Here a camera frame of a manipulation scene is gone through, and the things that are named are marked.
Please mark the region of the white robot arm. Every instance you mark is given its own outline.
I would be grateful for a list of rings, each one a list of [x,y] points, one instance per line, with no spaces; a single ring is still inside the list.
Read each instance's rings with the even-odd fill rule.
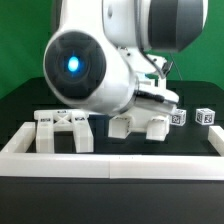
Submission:
[[[171,114],[179,97],[137,75],[167,76],[148,50],[180,52],[202,32],[208,0],[52,0],[46,81],[63,103],[100,114],[133,107]]]

